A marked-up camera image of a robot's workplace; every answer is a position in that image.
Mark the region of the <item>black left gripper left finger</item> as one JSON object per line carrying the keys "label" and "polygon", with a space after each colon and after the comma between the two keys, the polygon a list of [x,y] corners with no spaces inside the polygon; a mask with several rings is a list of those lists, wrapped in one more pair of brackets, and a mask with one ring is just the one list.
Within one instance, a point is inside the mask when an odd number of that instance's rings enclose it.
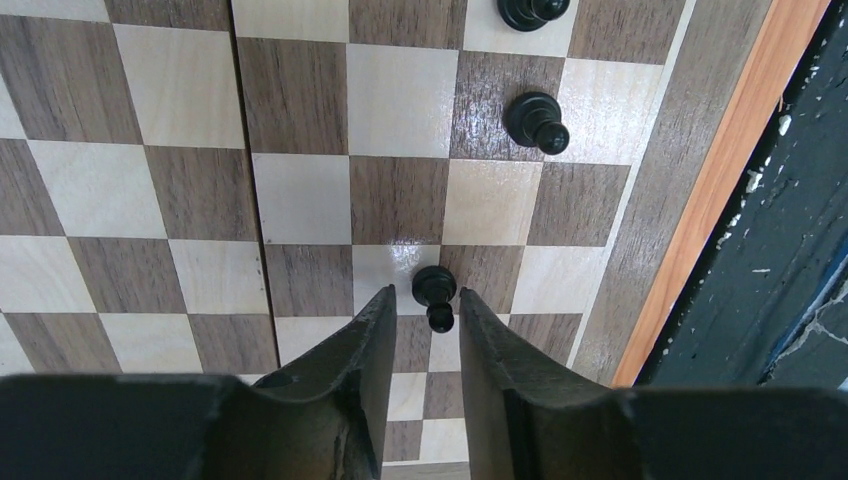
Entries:
{"label": "black left gripper left finger", "polygon": [[340,330],[255,383],[282,405],[271,437],[273,472],[380,477],[396,330],[396,289],[388,285]]}

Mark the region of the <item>wooden chess board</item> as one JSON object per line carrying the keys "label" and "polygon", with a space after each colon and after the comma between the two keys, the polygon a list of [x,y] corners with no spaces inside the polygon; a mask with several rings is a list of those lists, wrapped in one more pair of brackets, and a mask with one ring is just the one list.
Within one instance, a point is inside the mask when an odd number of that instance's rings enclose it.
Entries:
{"label": "wooden chess board", "polygon": [[[5,1],[1,371],[253,381],[386,284],[385,460],[467,457],[441,264],[608,384],[770,1]],[[544,92],[570,133],[516,144]]]}

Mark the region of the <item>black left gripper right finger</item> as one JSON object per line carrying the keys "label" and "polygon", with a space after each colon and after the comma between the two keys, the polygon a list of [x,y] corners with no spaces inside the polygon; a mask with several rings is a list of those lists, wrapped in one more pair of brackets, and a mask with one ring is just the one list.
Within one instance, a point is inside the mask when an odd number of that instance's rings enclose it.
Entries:
{"label": "black left gripper right finger", "polygon": [[609,388],[557,363],[460,291],[460,354],[474,479],[617,479]]}

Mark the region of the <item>black pawn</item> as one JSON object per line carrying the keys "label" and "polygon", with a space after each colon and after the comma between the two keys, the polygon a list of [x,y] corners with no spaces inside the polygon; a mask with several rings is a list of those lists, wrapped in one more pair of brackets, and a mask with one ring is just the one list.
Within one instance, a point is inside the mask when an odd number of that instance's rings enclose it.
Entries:
{"label": "black pawn", "polygon": [[497,0],[502,20],[519,32],[532,32],[562,17],[570,0]]}
{"label": "black pawn", "polygon": [[544,92],[531,91],[514,98],[504,111],[503,123],[516,144],[549,156],[563,153],[570,142],[559,103]]}
{"label": "black pawn", "polygon": [[435,333],[447,333],[454,326],[453,308],[450,304],[457,292],[454,275],[439,265],[419,270],[412,280],[415,301],[426,308],[426,317]]}

